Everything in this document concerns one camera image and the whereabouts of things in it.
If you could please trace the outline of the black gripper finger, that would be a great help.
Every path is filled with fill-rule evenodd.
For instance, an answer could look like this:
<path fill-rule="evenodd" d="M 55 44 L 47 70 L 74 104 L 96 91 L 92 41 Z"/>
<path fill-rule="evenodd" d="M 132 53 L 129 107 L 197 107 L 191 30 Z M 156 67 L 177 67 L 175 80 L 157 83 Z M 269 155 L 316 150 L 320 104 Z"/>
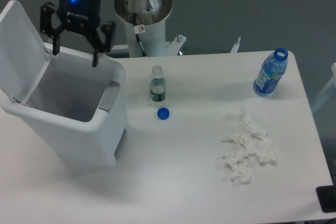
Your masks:
<path fill-rule="evenodd" d="M 65 25 L 60 24 L 57 28 L 52 26 L 52 15 L 57 12 L 57 7 L 51 3 L 46 2 L 40 7 L 40 32 L 46 34 L 52 40 L 53 55 L 60 53 L 60 34 L 65 30 Z"/>
<path fill-rule="evenodd" d="M 85 37 L 93 48 L 93 59 L 92 59 L 92 67 L 96 67 L 99 61 L 98 54 L 103 54 L 105 52 L 110 52 L 114 43 L 114 35 L 115 35 L 115 25 L 116 23 L 112 20 L 107 22 L 100 22 L 99 28 L 100 31 L 104 35 L 104 41 L 101 41 L 99 33 L 97 29 L 88 29 L 86 31 Z"/>

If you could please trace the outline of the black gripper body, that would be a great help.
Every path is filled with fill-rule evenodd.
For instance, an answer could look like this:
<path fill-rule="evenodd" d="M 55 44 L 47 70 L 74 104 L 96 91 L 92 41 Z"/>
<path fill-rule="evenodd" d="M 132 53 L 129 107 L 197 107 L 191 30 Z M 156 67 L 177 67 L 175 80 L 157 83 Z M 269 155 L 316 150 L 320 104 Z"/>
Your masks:
<path fill-rule="evenodd" d="M 86 34 L 100 23 L 101 0 L 59 0 L 57 16 L 67 31 Z"/>

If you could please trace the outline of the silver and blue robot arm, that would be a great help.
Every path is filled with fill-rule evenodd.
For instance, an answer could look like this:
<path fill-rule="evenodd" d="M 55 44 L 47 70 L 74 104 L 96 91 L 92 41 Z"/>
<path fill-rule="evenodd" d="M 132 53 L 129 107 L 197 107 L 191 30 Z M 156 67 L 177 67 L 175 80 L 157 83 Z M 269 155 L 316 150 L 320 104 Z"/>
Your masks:
<path fill-rule="evenodd" d="M 40 8 L 40 32 L 52 40 L 52 54 L 60 52 L 60 35 L 66 30 L 86 38 L 93 48 L 93 62 L 98 64 L 98 54 L 112 48 L 115 22 L 100 19 L 101 0 L 59 0 L 59 6 L 47 2 Z M 159 17 L 163 0 L 124 0 L 120 17 L 127 18 L 133 27 L 152 25 Z"/>

